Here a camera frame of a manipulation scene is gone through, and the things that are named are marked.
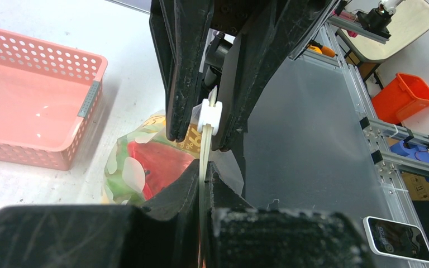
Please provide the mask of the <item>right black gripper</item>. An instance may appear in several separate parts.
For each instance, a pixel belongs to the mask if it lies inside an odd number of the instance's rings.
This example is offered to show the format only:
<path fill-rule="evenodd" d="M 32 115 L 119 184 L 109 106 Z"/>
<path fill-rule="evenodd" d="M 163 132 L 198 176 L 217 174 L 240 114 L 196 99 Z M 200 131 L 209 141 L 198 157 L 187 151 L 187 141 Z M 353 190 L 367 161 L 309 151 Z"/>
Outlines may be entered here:
<path fill-rule="evenodd" d="M 241 136 L 263 90 L 284 60 L 297 58 L 338 1 L 154 0 L 149 26 L 165 89 L 166 136 L 184 141 L 199 97 L 199 69 L 209 28 L 235 37 L 217 99 L 223 110 L 213 151 Z"/>

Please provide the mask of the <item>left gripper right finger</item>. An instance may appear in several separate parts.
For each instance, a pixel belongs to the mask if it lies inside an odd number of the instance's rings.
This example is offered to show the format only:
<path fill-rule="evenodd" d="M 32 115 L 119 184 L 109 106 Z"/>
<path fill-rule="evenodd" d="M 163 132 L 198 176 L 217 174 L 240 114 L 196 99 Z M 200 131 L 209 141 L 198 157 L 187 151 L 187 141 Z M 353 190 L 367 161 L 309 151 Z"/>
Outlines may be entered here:
<path fill-rule="evenodd" d="M 209 161 L 206 267 L 374 267 L 358 226 L 337 212 L 257 209 Z"/>

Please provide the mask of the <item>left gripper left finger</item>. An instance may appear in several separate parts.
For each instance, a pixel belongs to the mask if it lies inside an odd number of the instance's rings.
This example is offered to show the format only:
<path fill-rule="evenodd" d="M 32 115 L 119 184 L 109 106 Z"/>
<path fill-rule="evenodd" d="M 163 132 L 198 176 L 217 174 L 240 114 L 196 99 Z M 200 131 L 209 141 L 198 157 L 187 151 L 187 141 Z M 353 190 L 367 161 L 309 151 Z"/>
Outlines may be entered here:
<path fill-rule="evenodd" d="M 141 205 L 0 209 L 0 267 L 196 267 L 198 169 Z"/>

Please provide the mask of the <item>watermelon slice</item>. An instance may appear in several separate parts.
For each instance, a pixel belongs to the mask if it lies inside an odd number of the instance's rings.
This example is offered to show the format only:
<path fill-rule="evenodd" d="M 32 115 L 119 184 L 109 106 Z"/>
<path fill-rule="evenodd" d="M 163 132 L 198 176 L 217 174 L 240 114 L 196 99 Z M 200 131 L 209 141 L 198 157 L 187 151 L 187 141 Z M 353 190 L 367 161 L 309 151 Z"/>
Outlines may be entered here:
<path fill-rule="evenodd" d="M 176 181 L 194 160 L 191 154 L 158 142 L 131 141 L 128 154 L 144 169 L 146 182 L 142 192 L 146 200 Z"/>

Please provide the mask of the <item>clear zip top bag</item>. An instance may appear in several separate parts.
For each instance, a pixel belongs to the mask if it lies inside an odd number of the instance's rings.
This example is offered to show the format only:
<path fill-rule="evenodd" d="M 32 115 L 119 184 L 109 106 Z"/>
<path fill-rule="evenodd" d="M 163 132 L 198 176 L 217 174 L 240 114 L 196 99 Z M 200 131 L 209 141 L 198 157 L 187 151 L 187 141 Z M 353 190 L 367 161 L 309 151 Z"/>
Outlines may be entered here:
<path fill-rule="evenodd" d="M 225 222 L 244 207 L 231 153 L 211 151 L 222 103 L 214 89 L 194 108 L 185 141 L 162 135 L 165 117 L 119 138 L 104 168 L 103 199 L 121 228 L 99 254 L 103 267 L 241 267 L 242 252 Z"/>

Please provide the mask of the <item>pink plastic basket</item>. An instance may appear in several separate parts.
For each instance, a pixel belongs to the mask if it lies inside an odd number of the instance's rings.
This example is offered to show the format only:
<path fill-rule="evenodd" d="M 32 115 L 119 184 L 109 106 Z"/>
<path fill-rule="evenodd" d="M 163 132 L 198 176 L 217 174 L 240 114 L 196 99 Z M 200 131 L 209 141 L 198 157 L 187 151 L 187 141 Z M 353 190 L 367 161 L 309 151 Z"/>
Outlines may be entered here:
<path fill-rule="evenodd" d="M 107 65 L 103 56 L 0 29 L 0 161 L 69 170 Z"/>

